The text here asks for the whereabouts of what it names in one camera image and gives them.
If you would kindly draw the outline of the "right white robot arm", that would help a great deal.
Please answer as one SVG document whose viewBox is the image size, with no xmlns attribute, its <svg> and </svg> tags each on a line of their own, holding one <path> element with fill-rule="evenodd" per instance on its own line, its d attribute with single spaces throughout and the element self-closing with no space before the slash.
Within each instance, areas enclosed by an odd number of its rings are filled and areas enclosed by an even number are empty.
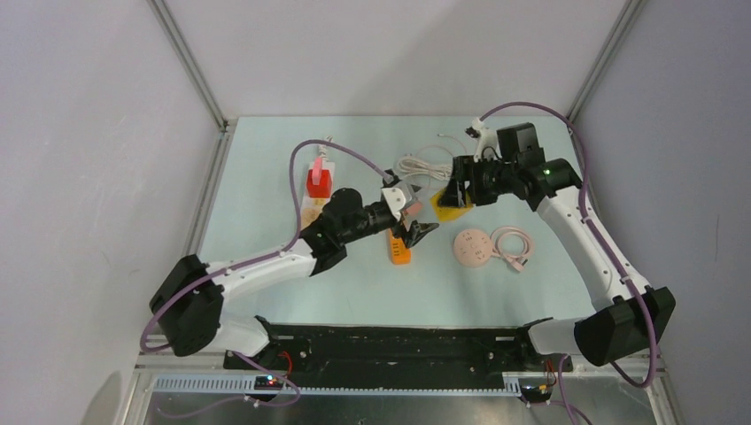
<svg viewBox="0 0 751 425">
<path fill-rule="evenodd" d="M 513 194 L 556 234 L 585 284 L 593 315 L 532 324 L 515 344 L 515 360 L 539 368 L 550 353 L 580 354 L 594 366 L 652 350 L 676 307 L 667 288 L 655 289 L 602 227 L 577 171 L 564 158 L 546 159 L 531 123 L 498 130 L 475 119 L 466 130 L 475 153 L 453 159 L 437 206 L 491 205 Z"/>
</svg>

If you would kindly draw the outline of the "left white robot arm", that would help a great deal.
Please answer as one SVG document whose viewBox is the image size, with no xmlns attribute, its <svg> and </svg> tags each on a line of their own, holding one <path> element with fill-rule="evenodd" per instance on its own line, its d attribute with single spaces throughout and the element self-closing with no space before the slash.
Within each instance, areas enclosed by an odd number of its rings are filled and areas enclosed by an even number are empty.
<svg viewBox="0 0 751 425">
<path fill-rule="evenodd" d="M 318 217 L 278 251 L 213 263 L 195 254 L 181 258 L 150 302 L 165 347 L 177 357 L 205 349 L 239 352 L 258 368 L 273 366 L 280 346 L 267 325 L 260 318 L 234 318 L 229 303 L 280 282 L 326 272 L 346 258 L 347 244 L 384 231 L 414 247 L 438 225 L 408 222 L 406 211 L 413 202 L 413 188 L 404 182 L 383 188 L 370 205 L 364 205 L 356 189 L 337 189 Z"/>
</svg>

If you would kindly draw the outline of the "beige dragon cube adapter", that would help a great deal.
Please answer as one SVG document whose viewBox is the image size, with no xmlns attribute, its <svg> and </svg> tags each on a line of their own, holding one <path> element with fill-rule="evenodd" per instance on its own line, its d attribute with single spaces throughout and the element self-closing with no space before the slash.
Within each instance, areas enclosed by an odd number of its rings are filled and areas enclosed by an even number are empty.
<svg viewBox="0 0 751 425">
<path fill-rule="evenodd" d="M 306 198 L 300 211 L 301 227 L 306 228 L 312 224 L 321 215 L 328 201 L 327 198 Z"/>
</svg>

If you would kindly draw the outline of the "yellow cube socket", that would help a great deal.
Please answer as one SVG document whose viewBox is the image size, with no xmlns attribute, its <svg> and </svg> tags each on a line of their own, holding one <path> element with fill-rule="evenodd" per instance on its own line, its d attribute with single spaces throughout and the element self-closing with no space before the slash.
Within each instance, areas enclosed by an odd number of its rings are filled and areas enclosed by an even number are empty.
<svg viewBox="0 0 751 425">
<path fill-rule="evenodd" d="M 474 208 L 474 205 L 472 203 L 469 203 L 467 206 L 463 207 L 441 206 L 438 201 L 442 197 L 444 192 L 445 190 L 441 189 L 430 198 L 430 205 L 439 222 L 458 220 L 461 216 L 465 215 Z"/>
</svg>

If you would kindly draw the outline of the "red cube socket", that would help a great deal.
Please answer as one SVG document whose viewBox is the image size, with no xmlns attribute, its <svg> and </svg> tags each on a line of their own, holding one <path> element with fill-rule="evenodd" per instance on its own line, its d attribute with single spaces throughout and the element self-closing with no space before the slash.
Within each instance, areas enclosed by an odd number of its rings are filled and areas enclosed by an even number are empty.
<svg viewBox="0 0 751 425">
<path fill-rule="evenodd" d="M 333 175 L 329 169 L 309 169 L 306 177 L 306 194 L 310 198 L 330 198 L 333 192 Z"/>
</svg>

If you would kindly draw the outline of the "pink plug adapter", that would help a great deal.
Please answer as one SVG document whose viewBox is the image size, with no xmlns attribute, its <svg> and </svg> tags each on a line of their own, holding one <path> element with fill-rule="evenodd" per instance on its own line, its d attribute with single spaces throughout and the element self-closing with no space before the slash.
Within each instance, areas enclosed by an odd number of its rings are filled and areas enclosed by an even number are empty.
<svg viewBox="0 0 751 425">
<path fill-rule="evenodd" d="M 314 186 L 318 186 L 321 184 L 321 177 L 323 172 L 323 157 L 319 156 L 316 158 L 313 162 L 313 165 L 310 168 L 310 182 Z"/>
</svg>

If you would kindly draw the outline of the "pink round power strip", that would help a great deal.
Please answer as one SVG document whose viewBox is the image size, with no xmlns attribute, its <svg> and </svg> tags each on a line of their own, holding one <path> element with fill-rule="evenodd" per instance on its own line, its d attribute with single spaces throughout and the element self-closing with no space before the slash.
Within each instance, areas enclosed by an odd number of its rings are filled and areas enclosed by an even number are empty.
<svg viewBox="0 0 751 425">
<path fill-rule="evenodd" d="M 482 267 L 495 254 L 491 238 L 481 229 L 465 229 L 453 240 L 453 255 L 464 267 Z"/>
</svg>

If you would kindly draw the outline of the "white multicolour power strip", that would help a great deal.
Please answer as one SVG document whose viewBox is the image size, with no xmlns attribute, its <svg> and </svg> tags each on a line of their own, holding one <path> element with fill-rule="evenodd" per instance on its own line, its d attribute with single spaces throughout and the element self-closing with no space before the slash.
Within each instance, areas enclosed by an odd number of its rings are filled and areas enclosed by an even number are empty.
<svg viewBox="0 0 751 425">
<path fill-rule="evenodd" d="M 318 157 L 309 164 L 300 204 L 301 227 L 306 228 L 321 214 L 334 191 L 335 164 Z"/>
</svg>

